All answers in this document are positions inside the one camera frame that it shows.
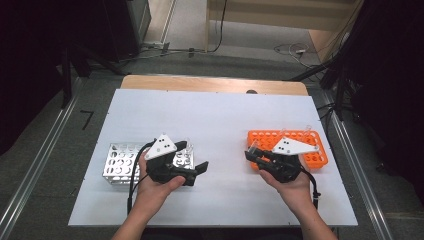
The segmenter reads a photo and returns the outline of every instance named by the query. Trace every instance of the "human hand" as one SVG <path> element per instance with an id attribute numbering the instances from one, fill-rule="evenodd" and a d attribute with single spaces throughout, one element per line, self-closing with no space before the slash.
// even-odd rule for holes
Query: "human hand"
<path id="1" fill-rule="evenodd" d="M 309 171 L 302 158 L 300 162 L 305 170 Z M 294 181 L 288 183 L 280 183 L 265 170 L 259 170 L 259 174 L 268 185 L 277 190 L 291 211 L 296 212 L 298 209 L 312 204 L 310 180 L 305 173 L 301 172 Z"/>
<path id="2" fill-rule="evenodd" d="M 146 153 L 147 151 L 142 153 L 138 161 L 140 178 L 147 175 L 146 160 L 144 159 Z M 154 182 L 149 176 L 146 177 L 138 185 L 137 198 L 132 211 L 140 211 L 140 214 L 142 214 L 147 221 L 150 220 L 162 207 L 169 194 L 182 186 L 184 182 L 185 178 L 182 176 L 174 177 L 164 184 Z"/>

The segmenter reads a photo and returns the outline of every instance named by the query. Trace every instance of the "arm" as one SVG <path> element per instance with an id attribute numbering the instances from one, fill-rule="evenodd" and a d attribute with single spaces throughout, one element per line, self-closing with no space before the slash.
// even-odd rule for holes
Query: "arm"
<path id="1" fill-rule="evenodd" d="M 337 239 L 312 203 L 310 182 L 306 174 L 300 173 L 295 181 L 289 183 L 278 182 L 265 170 L 260 170 L 259 174 L 266 183 L 278 191 L 281 198 L 299 220 L 304 239 Z"/>
<path id="2" fill-rule="evenodd" d="M 146 175 L 145 154 L 146 152 L 141 155 L 138 162 L 140 176 Z M 177 176 L 165 184 L 153 182 L 150 177 L 146 177 L 138 186 L 137 198 L 130 214 L 112 239 L 139 240 L 147 222 L 159 211 L 168 195 L 184 182 L 185 179 L 181 176 Z"/>

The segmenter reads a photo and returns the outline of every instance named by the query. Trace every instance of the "floor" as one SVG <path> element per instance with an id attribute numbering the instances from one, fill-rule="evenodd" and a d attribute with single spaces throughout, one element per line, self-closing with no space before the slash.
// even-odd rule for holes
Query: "floor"
<path id="1" fill-rule="evenodd" d="M 146 36 L 147 43 L 161 45 L 169 42 L 170 49 L 203 48 L 202 19 L 205 1 L 164 0 L 150 1 L 150 4 L 153 22 Z M 217 46 L 220 23 L 210 24 L 209 47 L 213 49 Z M 124 65 L 124 68 L 134 74 L 283 80 L 320 64 L 308 32 L 304 29 L 224 23 L 222 34 L 220 48 L 211 55 L 199 54 L 194 58 L 187 58 L 173 54 L 158 58 L 158 53 L 151 51 L 141 54 L 138 59 Z M 306 49 L 306 46 L 309 48 L 306 54 L 299 56 L 290 55 L 290 46 L 293 49 Z M 334 95 L 333 91 L 323 91 L 319 87 L 321 77 L 320 73 L 302 81 L 317 107 L 332 102 Z M 114 89 L 119 88 L 121 81 L 121 76 L 104 69 L 94 71 L 89 79 L 77 79 L 75 92 L 79 94 L 76 95 L 72 108 L 68 112 L 66 109 L 61 110 L 62 96 L 58 94 L 25 130 L 15 146 L 7 154 L 0 156 L 1 209 L 11 207 L 9 200 L 16 197 L 14 193 L 19 187 L 31 188 L 31 195 L 21 196 L 21 202 L 26 204 L 20 209 L 22 213 L 16 223 L 13 223 L 13 230 L 2 228 L 2 222 L 0 239 L 105 239 L 113 235 L 116 228 L 69 228 L 67 221 Z M 93 111 L 95 114 L 87 128 L 82 130 L 87 121 L 84 111 Z M 376 171 L 379 160 L 368 132 L 364 126 L 353 120 L 349 112 L 344 112 L 343 115 L 344 122 L 337 121 L 334 115 L 330 118 L 327 137 L 333 144 L 333 154 L 339 163 L 359 225 L 337 228 L 339 238 L 422 239 L 424 209 L 414 195 L 412 186 L 401 177 Z M 44 141 L 50 136 L 52 126 L 56 126 L 58 116 L 62 116 L 67 122 L 63 128 L 57 129 L 60 137 L 54 138 L 54 146 L 48 148 Z M 347 137 L 352 145 L 343 143 L 342 140 L 346 139 L 343 130 L 348 133 Z M 39 166 L 44 170 L 38 176 L 32 176 L 38 179 L 35 185 L 23 186 L 22 179 L 27 175 L 27 170 L 42 157 L 38 154 L 40 149 L 47 149 L 48 152 L 46 161 Z M 371 195 L 363 190 L 364 179 L 358 179 L 355 175 L 355 160 L 365 174 L 365 182 L 371 187 Z M 367 204 L 367 197 L 370 196 L 375 197 L 377 205 Z M 373 211 L 370 209 L 376 207 L 381 210 L 385 222 L 372 221 Z M 379 233 L 378 224 L 382 224 L 382 228 L 387 227 L 390 234 Z M 2 237 L 5 232 L 6 235 L 10 234 L 9 238 Z M 225 229 L 205 229 L 202 237 L 220 240 L 226 239 L 226 234 Z"/>

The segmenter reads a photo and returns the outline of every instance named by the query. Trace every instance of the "black cable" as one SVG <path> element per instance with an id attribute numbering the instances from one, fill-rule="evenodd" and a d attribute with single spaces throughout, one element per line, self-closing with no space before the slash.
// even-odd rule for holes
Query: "black cable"
<path id="1" fill-rule="evenodd" d="M 328 112 L 323 116 L 326 117 L 325 119 L 325 135 L 327 136 L 328 144 L 330 145 L 331 153 L 333 153 L 334 161 L 336 162 L 337 169 L 340 171 L 339 161 L 337 160 L 336 154 L 334 153 L 333 144 L 330 141 L 330 134 L 329 134 L 329 126 L 330 126 L 330 120 L 334 112 L 334 107 L 331 107 Z"/>
<path id="2" fill-rule="evenodd" d="M 221 17 L 219 42 L 218 42 L 218 45 L 216 46 L 216 48 L 214 50 L 205 52 L 205 50 L 203 50 L 203 49 L 189 48 L 189 49 L 167 49 L 166 51 L 167 52 L 188 52 L 188 53 L 213 53 L 213 52 L 216 52 L 219 49 L 219 47 L 221 46 L 221 43 L 222 43 L 222 32 L 223 32 L 222 29 L 224 27 L 224 17 L 225 17 L 225 12 L 226 12 L 226 9 L 227 9 L 227 2 L 228 2 L 228 0 L 225 0 L 225 2 L 224 2 L 224 8 L 222 10 L 222 17 Z M 168 55 L 168 54 L 166 54 L 166 53 L 160 54 L 160 55 L 158 55 L 158 57 L 166 56 L 166 55 Z"/>
<path id="3" fill-rule="evenodd" d="M 333 110 L 334 110 L 333 107 L 330 107 L 330 109 L 328 109 L 327 112 L 324 115 L 322 115 L 319 119 L 322 120 L 323 118 L 327 117 L 329 114 L 333 112 Z"/>
<path id="4" fill-rule="evenodd" d="M 303 166 L 300 167 L 300 170 L 309 177 L 309 180 L 312 182 L 312 185 L 314 186 L 314 189 L 312 192 L 312 201 L 315 208 L 318 209 L 318 200 L 319 200 L 319 196 L 321 196 L 321 193 L 318 192 L 317 182 L 315 181 L 314 176 L 312 176 L 310 172 L 306 171 L 306 169 Z"/>
<path id="5" fill-rule="evenodd" d="M 330 110 L 334 111 L 335 105 L 336 105 L 335 103 L 329 103 L 329 104 L 323 105 L 321 107 L 317 107 L 317 111 L 319 111 L 323 108 L 330 108 L 328 111 L 330 111 Z M 348 111 L 354 111 L 353 107 L 351 105 L 348 105 L 347 103 L 344 103 L 342 105 L 342 109 L 348 110 Z M 324 114 L 323 116 L 321 116 L 320 119 L 323 119 L 325 116 L 327 116 L 327 114 L 328 114 L 328 112 L 326 114 Z"/>
<path id="6" fill-rule="evenodd" d="M 216 52 L 218 48 L 221 46 L 222 43 L 222 27 L 224 26 L 224 17 L 225 17 L 225 10 L 227 9 L 227 0 L 225 0 L 224 3 L 224 9 L 222 10 L 222 17 L 221 17 L 221 27 L 220 27 L 220 36 L 219 36 L 219 43 L 216 46 L 216 48 L 212 51 L 207 51 L 208 53 Z"/>
<path id="7" fill-rule="evenodd" d="M 132 173 L 131 173 L 131 181 L 130 181 L 130 188 L 129 188 L 129 193 L 128 193 L 128 199 L 127 199 L 127 214 L 130 214 L 130 211 L 132 209 L 132 195 L 133 195 L 134 190 L 135 190 L 135 187 L 134 187 L 135 169 L 137 168 L 138 160 L 140 159 L 140 156 L 144 152 L 144 150 L 146 150 L 146 148 L 148 148 L 148 147 L 153 146 L 153 144 L 155 142 L 156 142 L 156 139 L 153 140 L 152 142 L 147 143 L 146 145 L 144 145 L 140 149 L 140 151 L 138 151 L 137 156 L 135 157 L 134 164 L 133 164 L 133 169 L 132 169 Z M 143 180 L 147 176 L 148 175 L 146 175 L 142 179 L 140 179 L 138 181 L 138 183 L 136 184 L 136 186 L 141 182 L 141 180 Z"/>
<path id="8" fill-rule="evenodd" d="M 121 63 L 120 65 L 115 65 L 115 64 L 112 64 L 113 66 L 115 66 L 116 68 L 118 68 L 118 69 L 121 69 L 121 68 L 123 68 L 123 67 L 125 67 L 125 66 L 127 66 L 128 65 L 128 63 L 130 63 L 130 61 L 131 61 L 132 59 L 128 59 L 128 60 L 125 60 L 123 63 Z M 93 69 L 93 70 L 107 70 L 107 68 L 106 67 L 104 67 L 104 66 L 102 66 L 102 65 L 100 65 L 100 64 L 93 64 L 93 65 L 89 65 L 90 66 L 90 68 L 91 69 Z"/>
<path id="9" fill-rule="evenodd" d="M 353 16 L 355 15 L 355 13 L 359 10 L 359 6 L 360 6 L 360 4 L 356 5 L 355 9 L 353 10 L 352 14 L 350 15 L 349 19 L 347 20 L 346 25 L 342 28 L 342 30 L 340 30 L 340 32 L 336 35 L 336 37 L 335 37 L 333 40 L 331 40 L 331 41 L 327 44 L 327 46 L 325 46 L 325 47 L 321 48 L 320 50 L 318 50 L 318 51 L 317 51 L 317 53 L 321 52 L 322 50 L 324 50 L 324 49 L 328 48 L 331 44 L 333 44 L 333 42 L 335 42 L 335 41 L 336 41 L 336 40 L 340 37 L 340 35 L 343 33 L 343 31 L 345 31 L 345 30 L 347 29 L 347 27 L 348 27 L 350 24 L 352 24 L 352 23 L 353 23 L 353 22 L 351 22 L 351 20 L 352 20 Z"/>

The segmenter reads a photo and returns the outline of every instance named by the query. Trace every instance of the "tripod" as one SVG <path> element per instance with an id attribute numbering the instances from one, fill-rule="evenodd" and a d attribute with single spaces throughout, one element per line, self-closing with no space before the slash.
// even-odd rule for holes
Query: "tripod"
<path id="1" fill-rule="evenodd" d="M 63 79 L 63 102 L 62 108 L 68 105 L 72 98 L 71 84 L 71 63 L 80 77 L 89 77 L 91 68 L 87 63 L 86 58 L 93 59 L 103 67 L 109 69 L 114 74 L 126 76 L 131 73 L 124 73 L 121 69 L 115 67 L 110 62 L 106 61 L 90 49 L 87 49 L 77 43 L 67 41 L 62 50 L 62 79 Z"/>
<path id="2" fill-rule="evenodd" d="M 336 112 L 340 121 L 343 121 L 343 97 L 347 87 L 346 84 L 349 79 L 348 56 L 352 51 L 354 51 L 354 44 L 358 41 L 361 31 L 364 29 L 365 24 L 367 24 L 368 20 L 375 11 L 375 8 L 369 7 L 368 4 L 368 1 L 364 1 L 349 37 L 334 57 L 321 65 L 311 68 L 308 71 L 289 79 L 290 81 L 302 81 L 312 75 L 329 69 L 330 71 L 326 71 L 324 77 L 321 79 L 320 86 L 323 89 L 330 89 L 337 82 L 336 100 L 333 110 Z"/>

